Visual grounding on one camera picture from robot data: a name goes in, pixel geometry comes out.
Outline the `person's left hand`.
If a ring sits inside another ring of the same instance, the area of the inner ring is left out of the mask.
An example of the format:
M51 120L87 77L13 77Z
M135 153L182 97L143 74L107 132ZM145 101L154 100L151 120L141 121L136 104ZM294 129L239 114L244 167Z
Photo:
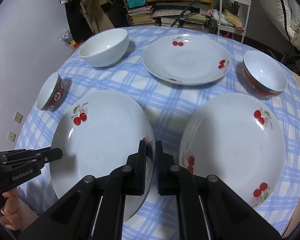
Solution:
M1 208L0 222L10 230L19 230L23 226L20 202L17 189L14 188L2 194L6 199L4 207Z

